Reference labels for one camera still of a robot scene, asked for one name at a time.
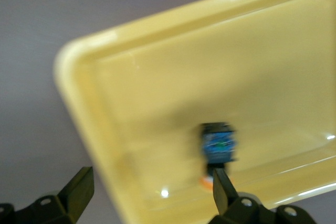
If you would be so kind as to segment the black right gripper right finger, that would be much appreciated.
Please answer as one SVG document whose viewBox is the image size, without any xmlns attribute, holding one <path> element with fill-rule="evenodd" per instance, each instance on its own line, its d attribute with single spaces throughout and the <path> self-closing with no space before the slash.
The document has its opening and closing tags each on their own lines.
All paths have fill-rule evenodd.
<svg viewBox="0 0 336 224">
<path fill-rule="evenodd" d="M 280 205 L 267 209 L 259 198 L 249 193 L 239 193 L 223 168 L 213 171 L 213 197 L 218 214 L 210 223 L 315 223 L 304 209 L 293 205 Z"/>
</svg>

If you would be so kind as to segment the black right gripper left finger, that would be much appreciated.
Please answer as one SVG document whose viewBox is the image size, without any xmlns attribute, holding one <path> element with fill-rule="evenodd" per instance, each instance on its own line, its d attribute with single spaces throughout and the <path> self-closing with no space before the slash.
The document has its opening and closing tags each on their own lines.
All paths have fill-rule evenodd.
<svg viewBox="0 0 336 224">
<path fill-rule="evenodd" d="M 77 223 L 94 195 L 92 167 L 83 167 L 56 195 L 38 198 L 29 206 L 15 210 L 1 203 L 1 223 Z"/>
</svg>

